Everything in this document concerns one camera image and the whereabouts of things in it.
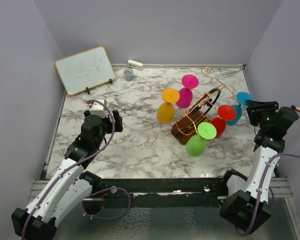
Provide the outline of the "blue plastic wine glass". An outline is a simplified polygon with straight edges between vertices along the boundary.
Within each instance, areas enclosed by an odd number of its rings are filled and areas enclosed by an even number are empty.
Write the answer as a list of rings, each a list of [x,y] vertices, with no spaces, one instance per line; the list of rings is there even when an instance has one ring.
[[[234,126],[238,123],[243,114],[242,106],[246,107],[246,101],[253,100],[253,97],[249,93],[242,91],[237,93],[235,99],[237,100],[237,104],[232,105],[232,107],[236,112],[236,117],[231,121],[226,121],[228,126]]]

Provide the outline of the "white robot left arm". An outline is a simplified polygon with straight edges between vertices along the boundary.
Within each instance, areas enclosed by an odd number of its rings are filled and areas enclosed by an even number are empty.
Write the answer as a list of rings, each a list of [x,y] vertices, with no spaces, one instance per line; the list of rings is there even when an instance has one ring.
[[[51,240],[63,219],[85,197],[96,197],[101,186],[97,177],[86,171],[98,153],[105,135],[123,131],[122,117],[117,110],[100,116],[87,110],[81,133],[67,148],[64,159],[48,184],[24,209],[12,213],[15,233],[23,240]]]

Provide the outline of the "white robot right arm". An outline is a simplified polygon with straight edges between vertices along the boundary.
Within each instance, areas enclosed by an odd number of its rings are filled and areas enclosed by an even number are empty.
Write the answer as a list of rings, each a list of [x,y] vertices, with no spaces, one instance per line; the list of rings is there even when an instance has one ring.
[[[279,107],[276,101],[247,100],[250,124],[260,129],[254,138],[253,165],[249,176],[230,170],[219,189],[227,197],[221,203],[219,215],[234,225],[244,237],[252,234],[272,215],[268,194],[275,167],[285,149],[284,136],[299,119],[295,106]]]

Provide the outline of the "magenta plastic wine glass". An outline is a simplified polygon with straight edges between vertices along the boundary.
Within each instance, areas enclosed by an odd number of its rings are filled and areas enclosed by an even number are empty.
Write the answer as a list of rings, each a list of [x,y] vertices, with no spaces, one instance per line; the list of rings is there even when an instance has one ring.
[[[183,88],[179,90],[179,100],[176,102],[176,105],[179,108],[188,108],[193,100],[193,92],[199,85],[199,79],[192,74],[186,74],[182,77],[181,83]]]

